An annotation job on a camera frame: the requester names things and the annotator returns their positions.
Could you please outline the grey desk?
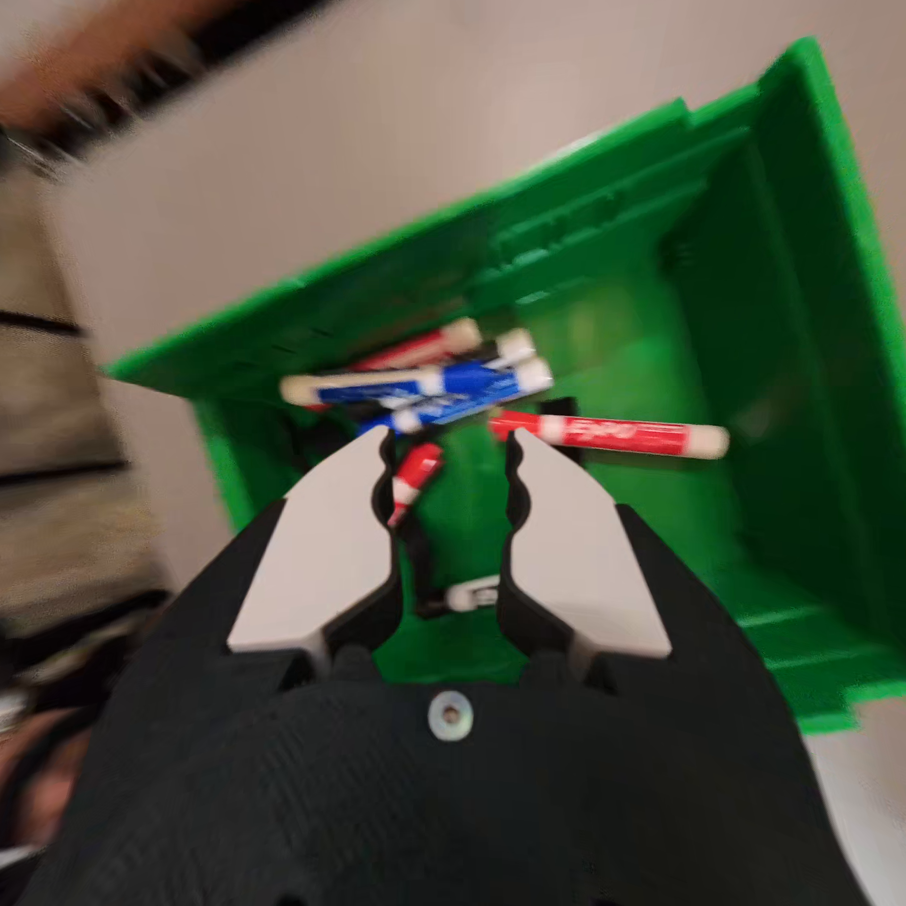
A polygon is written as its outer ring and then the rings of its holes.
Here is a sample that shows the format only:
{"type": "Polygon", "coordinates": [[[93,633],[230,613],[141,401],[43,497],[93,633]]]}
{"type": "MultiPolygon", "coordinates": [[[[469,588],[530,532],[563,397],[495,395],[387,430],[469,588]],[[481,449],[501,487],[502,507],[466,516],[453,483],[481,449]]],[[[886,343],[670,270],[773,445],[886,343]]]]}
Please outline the grey desk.
{"type": "Polygon", "coordinates": [[[816,36],[904,312],[902,2],[342,2],[73,165],[49,205],[101,363],[816,36]]]}

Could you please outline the red dry erase marker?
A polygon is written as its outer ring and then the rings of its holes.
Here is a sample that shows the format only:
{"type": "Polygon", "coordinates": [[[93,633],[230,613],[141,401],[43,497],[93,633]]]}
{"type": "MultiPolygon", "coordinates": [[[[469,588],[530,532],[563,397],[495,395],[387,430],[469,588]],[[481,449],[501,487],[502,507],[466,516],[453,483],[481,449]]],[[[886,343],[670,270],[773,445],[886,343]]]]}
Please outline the red dry erase marker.
{"type": "Polygon", "coordinates": [[[523,429],[552,447],[676,459],[722,459],[730,448],[730,433],[712,425],[498,411],[490,418],[488,427],[500,440],[523,429]]]}
{"type": "Polygon", "coordinates": [[[392,479],[394,509],[388,527],[402,522],[443,465],[444,452],[436,443],[422,443],[407,453],[392,479]]]}
{"type": "Polygon", "coordinates": [[[436,364],[482,345],[477,322],[460,318],[435,330],[373,353],[347,366],[349,371],[411,369],[436,364]]]}

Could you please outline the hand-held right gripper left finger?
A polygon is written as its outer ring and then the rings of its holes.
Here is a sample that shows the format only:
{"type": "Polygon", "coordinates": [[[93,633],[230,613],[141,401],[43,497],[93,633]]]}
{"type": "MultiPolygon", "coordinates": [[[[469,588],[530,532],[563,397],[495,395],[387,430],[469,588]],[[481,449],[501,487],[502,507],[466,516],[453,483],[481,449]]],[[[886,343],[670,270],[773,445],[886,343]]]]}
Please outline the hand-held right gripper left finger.
{"type": "Polygon", "coordinates": [[[332,670],[346,646],[375,651],[404,610],[393,511],[395,442],[372,428],[286,493],[226,639],[233,654],[300,651],[332,670]]]}

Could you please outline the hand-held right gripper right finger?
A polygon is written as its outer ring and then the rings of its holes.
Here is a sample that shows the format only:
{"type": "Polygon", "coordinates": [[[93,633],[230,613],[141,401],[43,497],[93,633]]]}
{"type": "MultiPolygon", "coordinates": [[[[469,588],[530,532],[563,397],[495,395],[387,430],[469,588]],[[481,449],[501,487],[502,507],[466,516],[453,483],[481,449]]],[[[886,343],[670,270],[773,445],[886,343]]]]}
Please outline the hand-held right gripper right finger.
{"type": "Polygon", "coordinates": [[[564,655],[580,680],[602,654],[667,660],[669,634],[612,496],[525,428],[506,439],[505,475],[504,638],[527,657],[564,655]]]}

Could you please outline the green plastic bin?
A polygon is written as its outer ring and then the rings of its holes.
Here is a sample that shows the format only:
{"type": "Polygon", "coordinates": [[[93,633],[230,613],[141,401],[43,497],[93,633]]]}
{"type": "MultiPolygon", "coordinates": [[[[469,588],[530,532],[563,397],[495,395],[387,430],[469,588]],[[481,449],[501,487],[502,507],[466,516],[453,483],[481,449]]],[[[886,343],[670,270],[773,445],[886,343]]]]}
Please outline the green plastic bin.
{"type": "Polygon", "coordinates": [[[104,367],[189,402],[235,531],[314,464],[292,373],[475,319],[581,416],[706,423],[711,463],[592,451],[744,629],[807,734],[904,695],[904,339],[817,39],[104,367]]]}

